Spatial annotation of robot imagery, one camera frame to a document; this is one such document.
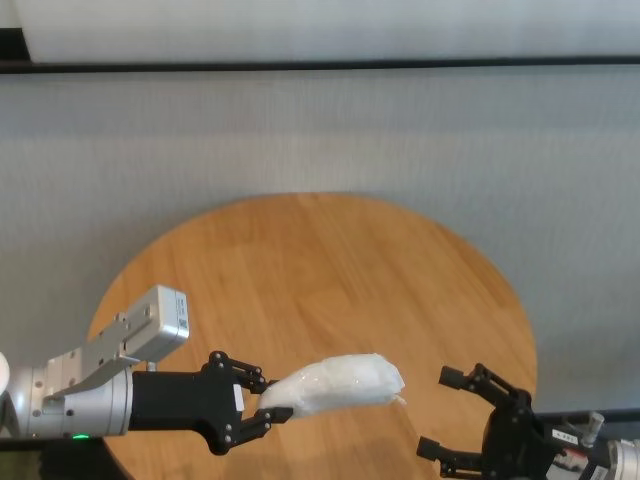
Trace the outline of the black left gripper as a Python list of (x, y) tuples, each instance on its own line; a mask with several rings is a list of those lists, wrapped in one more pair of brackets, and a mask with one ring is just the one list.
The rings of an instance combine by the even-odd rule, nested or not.
[(274, 424), (286, 423), (290, 407), (259, 409), (242, 419), (236, 398), (242, 389), (263, 394), (277, 383), (262, 369), (213, 352), (194, 372), (148, 372), (132, 374), (132, 431), (193, 431), (200, 434), (215, 455), (264, 437)]

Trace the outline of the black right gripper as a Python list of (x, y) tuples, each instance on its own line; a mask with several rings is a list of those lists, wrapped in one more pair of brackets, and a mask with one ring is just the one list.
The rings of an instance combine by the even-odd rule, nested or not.
[(584, 479), (592, 472), (580, 435), (545, 422), (531, 408), (528, 392), (478, 363), (464, 372), (443, 366), (439, 384), (477, 395), (495, 409), (485, 427), (480, 453), (451, 450), (421, 436), (416, 455), (440, 465), (452, 479)]

